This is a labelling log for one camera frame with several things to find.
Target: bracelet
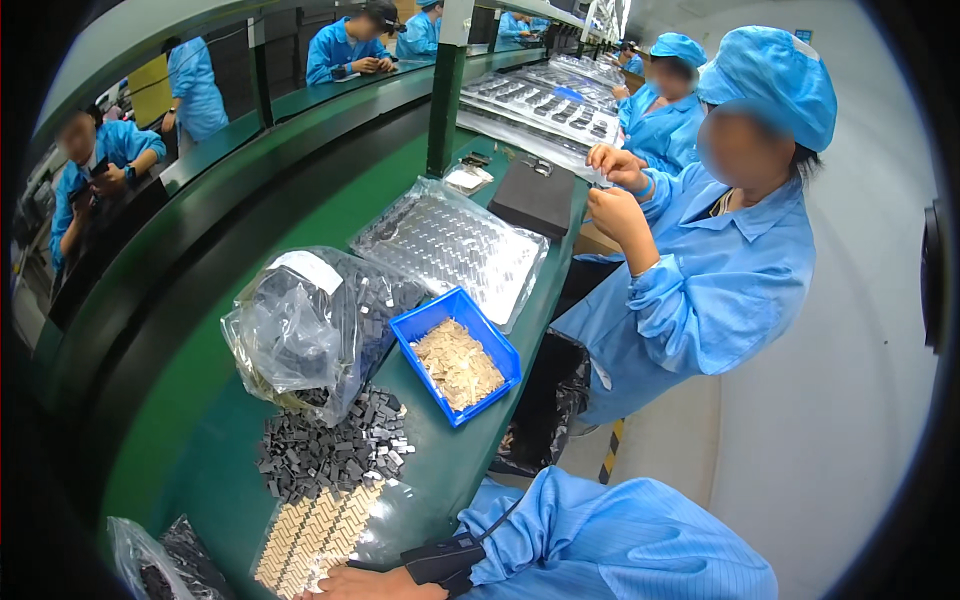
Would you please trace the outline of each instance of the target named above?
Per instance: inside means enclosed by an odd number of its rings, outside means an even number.
[[[652,178],[652,177],[650,177],[650,176],[648,175],[648,176],[647,176],[647,186],[644,187],[642,191],[639,191],[639,192],[635,193],[634,196],[637,196],[638,198],[643,198],[644,196],[646,196],[647,194],[649,194],[649,193],[650,193],[650,190],[652,190],[653,188],[654,188],[654,178]]]

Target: black cable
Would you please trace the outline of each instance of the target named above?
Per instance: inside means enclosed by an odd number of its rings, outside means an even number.
[[[220,36],[220,37],[216,37],[216,38],[214,38],[214,39],[211,39],[210,41],[206,42],[206,46],[209,46],[210,44],[215,43],[215,42],[218,42],[218,41],[223,41],[224,39],[227,39],[228,37],[236,36],[237,34],[243,33],[243,32],[245,32],[245,31],[247,31],[247,29],[250,28],[251,25],[256,25],[257,23],[259,23],[260,21],[262,21],[262,20],[265,19],[265,18],[267,18],[267,17],[266,17],[266,16],[261,16],[260,18],[254,20],[253,23],[244,25],[242,29],[238,29],[238,30],[236,30],[236,31],[234,31],[234,32],[230,32],[230,33],[225,34],[225,35],[223,35],[223,36]],[[179,67],[177,67],[177,69],[176,69],[173,73],[167,73],[167,75],[165,75],[164,77],[161,77],[160,79],[156,80],[155,82],[152,82],[152,83],[150,83],[150,84],[143,85],[143,86],[135,89],[134,91],[127,92],[127,95],[128,95],[128,96],[133,96],[133,94],[138,94],[138,93],[142,92],[143,90],[145,90],[145,89],[147,89],[147,88],[149,88],[149,87],[153,87],[154,85],[162,84],[163,82],[165,82],[165,81],[167,81],[168,79],[170,79],[170,76],[171,76],[171,75],[176,75],[177,73],[179,73],[180,70],[190,61],[190,59],[194,58],[195,56],[197,56],[198,54],[200,54],[202,51],[203,51],[203,49],[200,49],[200,50],[198,50],[197,52],[194,52],[193,54],[191,54],[189,57],[187,57],[186,60],[184,60],[183,63],[182,63]]]
[[[493,525],[491,525],[490,528],[487,529],[487,531],[485,531],[485,532],[483,532],[482,534],[480,534],[480,537],[477,538],[477,541],[483,541],[483,540],[485,540],[486,538],[488,538],[488,537],[490,536],[490,534],[493,533],[493,530],[495,530],[497,527],[499,527],[500,525],[502,525],[502,524],[504,523],[504,521],[507,520],[507,517],[510,516],[510,513],[512,513],[512,512],[514,511],[514,509],[520,504],[520,502],[521,502],[522,500],[523,500],[523,496],[517,498],[517,499],[516,499],[516,502],[514,502],[513,506],[511,506],[509,509],[507,509],[507,512],[506,512],[506,513],[504,513],[503,515],[501,515],[500,518],[497,519],[496,522],[495,522]]]

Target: yellow black hazard tape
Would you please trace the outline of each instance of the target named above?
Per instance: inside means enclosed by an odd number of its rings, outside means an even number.
[[[610,434],[610,448],[607,450],[607,458],[600,467],[600,475],[597,480],[603,485],[607,485],[610,476],[613,473],[613,465],[616,464],[616,451],[620,448],[620,440],[623,439],[623,419],[613,422],[613,431]]]

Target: hand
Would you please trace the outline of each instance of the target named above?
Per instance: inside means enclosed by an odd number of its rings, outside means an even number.
[[[443,600],[448,595],[437,584],[418,586],[405,566],[386,573],[336,566],[327,575],[317,584],[323,596],[305,591],[294,600]]]
[[[635,192],[647,185],[647,176],[640,171],[639,165],[636,156],[626,150],[617,150],[610,144],[597,144],[587,154],[588,167],[599,170],[610,183]]]
[[[114,196],[127,189],[127,174],[123,169],[110,163],[105,173],[93,178],[90,187],[93,188],[97,196]]]
[[[641,239],[650,230],[643,209],[627,190],[591,188],[587,193],[587,205],[593,224],[621,248]]]
[[[391,71],[396,71],[396,63],[390,58],[380,59],[376,62],[376,68],[378,71],[384,71],[390,73]]]
[[[374,57],[366,57],[365,59],[351,62],[350,68],[353,69],[354,73],[376,73],[379,64],[380,61]]]
[[[75,200],[70,207],[73,209],[73,220],[79,224],[84,224],[90,219],[90,208],[93,207],[92,190],[87,190],[80,198]]]
[[[168,131],[172,130],[176,124],[177,115],[168,110],[167,113],[163,115],[163,124],[160,125],[160,130],[164,133],[167,133]]]

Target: blue plastic bin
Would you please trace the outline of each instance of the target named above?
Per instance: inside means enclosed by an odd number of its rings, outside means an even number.
[[[450,410],[450,405],[447,404],[443,393],[433,382],[433,378],[427,373],[426,367],[423,366],[423,363],[414,353],[414,349],[410,346],[412,342],[415,343],[426,335],[430,329],[445,321],[447,317],[451,317],[454,321],[466,327],[470,337],[483,345],[483,350],[493,360],[493,365],[500,370],[504,379],[503,385],[490,392],[487,397],[456,413]],[[522,378],[520,355],[516,353],[516,348],[484,317],[476,302],[462,287],[458,286],[423,306],[418,306],[398,317],[393,317],[390,319],[390,329],[394,331],[403,355],[407,357],[410,365],[417,372],[420,380],[423,381],[423,385],[437,400],[437,404],[444,411],[446,419],[454,427],[459,427],[479,415],[480,411],[496,402]]]

